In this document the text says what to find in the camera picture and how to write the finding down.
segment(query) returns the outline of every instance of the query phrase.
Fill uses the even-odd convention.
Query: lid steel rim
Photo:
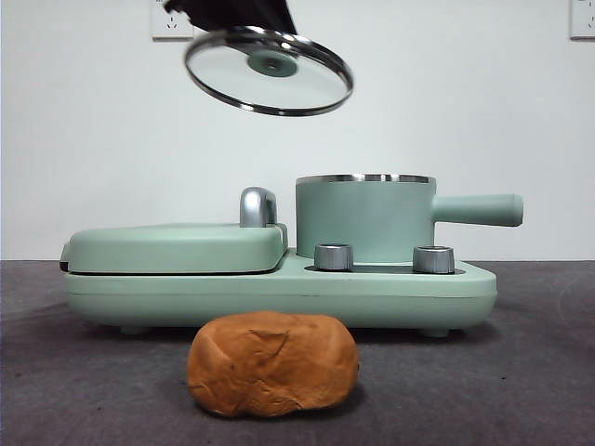
[[[190,59],[194,54],[210,47],[234,47],[234,44],[237,46],[260,45],[262,46],[261,49],[274,49],[295,57],[303,56],[308,59],[313,59],[321,65],[324,65],[341,79],[347,89],[345,96],[336,102],[332,102],[320,107],[310,107],[303,109],[272,107],[245,102],[238,98],[233,98],[229,95],[226,95],[225,93],[221,93],[207,83],[203,82],[191,70]],[[343,61],[343,59],[333,51],[300,35],[265,30],[257,26],[234,27],[227,30],[215,31],[204,37],[197,38],[186,50],[184,63],[191,79],[208,95],[249,112],[258,112],[276,116],[313,116],[316,114],[330,112],[338,108],[351,96],[353,91],[353,75],[351,70],[345,61]]]
[[[392,183],[435,183],[433,177],[421,175],[399,175],[399,174],[342,174],[342,175],[318,175],[313,177],[301,177],[296,184],[304,183],[338,183],[349,181],[380,181]]]

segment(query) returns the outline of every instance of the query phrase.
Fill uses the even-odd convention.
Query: mint green saucepan
[[[518,195],[436,196],[432,177],[351,174],[303,177],[296,185],[297,254],[318,243],[348,243],[354,261],[411,261],[416,246],[434,244],[439,221],[519,226]]]

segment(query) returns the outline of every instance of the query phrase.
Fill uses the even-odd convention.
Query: wall outlet
[[[185,13],[164,9],[165,0],[149,0],[152,5],[152,40],[190,40],[194,27]]]
[[[570,38],[595,39],[595,0],[570,0]]]

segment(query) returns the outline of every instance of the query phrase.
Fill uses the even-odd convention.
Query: appliance foot
[[[122,335],[139,336],[145,335],[151,330],[149,327],[120,327]]]
[[[448,329],[426,329],[418,330],[420,334],[426,337],[447,337]]]

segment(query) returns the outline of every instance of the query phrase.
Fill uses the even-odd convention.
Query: gray carpet
[[[194,330],[142,337],[65,304],[57,262],[2,263],[2,444],[595,444],[595,262],[478,262],[489,321],[448,339],[354,330],[358,386],[341,406],[276,420],[196,407]]]

